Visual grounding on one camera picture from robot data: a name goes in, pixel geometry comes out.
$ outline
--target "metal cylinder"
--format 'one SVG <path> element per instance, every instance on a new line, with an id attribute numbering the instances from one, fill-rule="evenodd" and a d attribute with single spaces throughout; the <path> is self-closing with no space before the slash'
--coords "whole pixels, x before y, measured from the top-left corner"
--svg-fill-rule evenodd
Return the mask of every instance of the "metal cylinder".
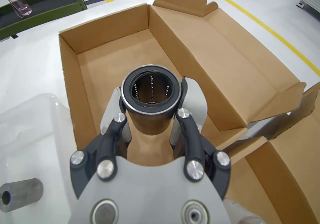
<path id="1" fill-rule="evenodd" d="M 160 65 L 134 69 L 121 86 L 121 98 L 133 124 L 146 135 L 158 135 L 166 130 L 180 97 L 180 81 Z"/>

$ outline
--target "white work surface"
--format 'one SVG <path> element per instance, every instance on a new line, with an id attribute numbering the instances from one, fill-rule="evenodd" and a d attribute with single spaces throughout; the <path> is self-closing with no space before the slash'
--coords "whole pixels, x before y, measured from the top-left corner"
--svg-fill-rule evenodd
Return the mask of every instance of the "white work surface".
<path id="1" fill-rule="evenodd" d="M 54 94 L 59 104 L 68 107 L 59 32 L 132 6 L 152 4 L 153 1 L 119 0 L 106 3 L 21 32 L 17 39 L 0 42 L 0 114 L 43 93 Z M 235 8 L 225 11 L 275 54 L 299 80 L 306 82 L 306 89 L 320 81 L 320 78 L 289 49 L 286 52 L 277 49 L 283 44 L 250 18 Z M 71 117 L 68 116 L 67 119 L 72 126 Z M 67 131 L 69 133 L 63 135 L 63 139 L 70 145 L 70 153 L 63 153 L 64 157 L 70 157 L 72 151 L 76 150 L 72 130 Z"/>

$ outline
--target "metal ring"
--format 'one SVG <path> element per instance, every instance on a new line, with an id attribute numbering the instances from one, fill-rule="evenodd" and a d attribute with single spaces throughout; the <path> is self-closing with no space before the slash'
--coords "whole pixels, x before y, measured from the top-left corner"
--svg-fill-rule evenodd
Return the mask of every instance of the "metal ring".
<path id="1" fill-rule="evenodd" d="M 126 100 L 125 96 L 124 96 L 123 86 L 124 86 L 124 83 L 125 83 L 125 81 L 127 80 L 128 76 L 129 76 L 133 71 L 138 70 L 138 69 L 143 68 L 143 67 L 147 67 L 147 66 L 156 66 L 156 67 L 160 67 L 160 68 L 163 68 L 163 69 L 171 72 L 171 74 L 177 79 L 177 81 L 178 81 L 178 83 L 179 83 L 179 93 L 178 93 L 177 99 L 174 101 L 174 103 L 173 103 L 171 106 L 169 106 L 169 107 L 166 108 L 165 110 L 162 110 L 162 111 L 159 111 L 159 112 L 154 112 L 154 113 L 149 113 L 149 112 L 140 111 L 140 110 L 134 108 L 133 106 L 131 106 L 131 105 L 129 104 L 129 102 Z M 159 115 L 159 114 L 162 114 L 162 113 L 166 113 L 167 111 L 169 111 L 169 110 L 171 110 L 172 108 L 176 107 L 176 105 L 177 105 L 177 103 L 178 103 L 178 101 L 180 100 L 180 97 L 181 97 L 181 91 L 182 91 L 182 89 L 181 89 L 181 83 L 180 83 L 178 77 L 177 77 L 172 71 L 170 71 L 168 68 L 166 68 L 166 67 L 164 67 L 164 66 L 162 66 L 162 65 L 154 65 L 154 64 L 141 65 L 141 66 L 133 69 L 130 73 L 128 73 L 128 75 L 124 78 L 124 80 L 122 81 L 122 84 L 121 84 L 121 98 L 122 98 L 123 102 L 125 103 L 125 105 L 126 105 L 127 107 L 129 107 L 132 111 L 137 112 L 137 113 L 140 113 L 140 114 L 144 114 L 144 115 Z"/>
<path id="2" fill-rule="evenodd" d="M 92 223 L 93 224 L 100 224 L 100 223 L 97 223 L 96 222 L 96 219 L 95 219 L 95 216 L 96 216 L 96 213 L 97 213 L 97 210 L 102 206 L 102 205 L 105 205 L 105 204 L 108 204 L 108 205 L 111 205 L 114 209 L 114 220 L 112 223 L 108 223 L 108 224 L 116 224 L 118 222 L 118 218 L 119 218 L 119 211 L 118 211 L 118 207 L 117 205 L 112 201 L 112 200 L 109 200 L 109 199 L 105 199 L 105 200 L 102 200 L 100 201 L 94 208 L 93 212 L 92 212 Z"/>

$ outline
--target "cardboard lid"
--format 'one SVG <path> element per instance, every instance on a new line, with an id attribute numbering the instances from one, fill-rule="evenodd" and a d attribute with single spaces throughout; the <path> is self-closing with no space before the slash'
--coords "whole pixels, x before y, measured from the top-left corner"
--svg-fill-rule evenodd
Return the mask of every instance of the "cardboard lid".
<path id="1" fill-rule="evenodd" d="M 216 3 L 155 0 L 152 9 L 245 123 L 299 107 L 306 84 Z"/>
<path id="2" fill-rule="evenodd" d="M 153 5 L 199 17 L 204 17 L 218 9 L 216 2 L 213 1 L 207 5 L 207 0 L 155 0 Z"/>

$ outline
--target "cardboard box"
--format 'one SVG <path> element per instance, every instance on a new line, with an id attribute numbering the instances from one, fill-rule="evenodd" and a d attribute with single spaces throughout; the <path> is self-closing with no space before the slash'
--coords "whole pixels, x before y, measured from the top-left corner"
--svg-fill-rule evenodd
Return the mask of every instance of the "cardboard box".
<path id="1" fill-rule="evenodd" d="M 320 97 L 313 113 L 267 141 L 229 146 L 227 196 L 267 223 L 320 223 Z"/>
<path id="2" fill-rule="evenodd" d="M 163 65 L 195 79 L 208 103 L 202 134 L 223 149 L 247 124 L 296 109 L 305 83 L 217 3 L 155 0 L 60 33 L 65 86 L 79 149 L 100 133 L 115 87 L 134 68 Z M 157 136 L 139 133 L 130 118 L 128 159 L 141 165 L 172 160 L 171 127 Z"/>
<path id="3" fill-rule="evenodd" d="M 317 98 L 319 88 L 320 82 L 303 93 L 301 104 L 298 109 L 289 114 L 284 113 L 274 117 L 265 126 L 259 129 L 253 137 L 264 136 L 268 140 L 273 139 L 291 128 L 293 125 L 297 124 L 306 116 L 310 115 L 315 108 L 315 100 Z"/>

